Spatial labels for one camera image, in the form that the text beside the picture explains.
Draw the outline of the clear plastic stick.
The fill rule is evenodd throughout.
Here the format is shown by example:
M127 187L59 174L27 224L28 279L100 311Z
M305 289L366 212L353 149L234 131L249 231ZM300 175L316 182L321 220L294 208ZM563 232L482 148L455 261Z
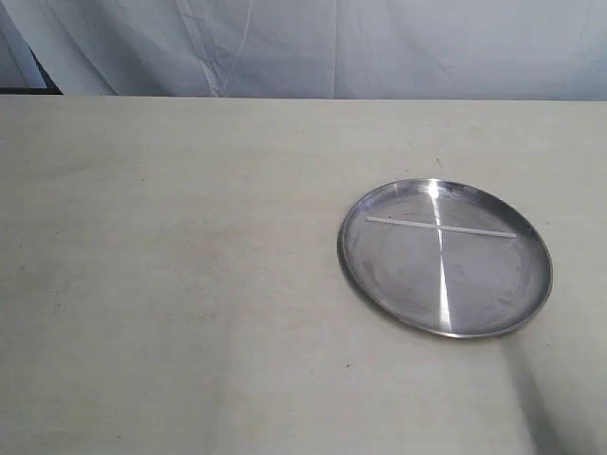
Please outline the clear plastic stick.
M515 239L517 237L516 233L513 232L503 232L503 231L495 231L495 230L485 230L485 229L476 229L470 227L454 227L447 226L441 224L430 224L430 223L422 223L416 221L409 220L396 220L393 218L383 218L376 216L366 216L366 221L371 223L380 223L391 226L402 226L409 228L426 228L432 230L441 230L448 232L456 232L470 235L482 235L482 236L490 236L497 238L506 238L506 239Z

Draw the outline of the round stainless steel plate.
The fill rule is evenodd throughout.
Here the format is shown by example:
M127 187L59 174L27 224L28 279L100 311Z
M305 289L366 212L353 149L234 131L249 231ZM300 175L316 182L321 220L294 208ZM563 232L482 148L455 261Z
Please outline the round stainless steel plate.
M366 216L517 237L391 226ZM486 191L437 178L398 180L361 196L340 224L337 255L363 301L442 337L512 333L541 311L553 284L549 249L522 214Z

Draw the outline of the white backdrop sheet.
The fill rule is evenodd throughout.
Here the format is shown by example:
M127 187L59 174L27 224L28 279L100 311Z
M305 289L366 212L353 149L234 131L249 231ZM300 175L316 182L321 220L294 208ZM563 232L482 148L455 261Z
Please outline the white backdrop sheet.
M604 100L602 1L5 1L65 94Z

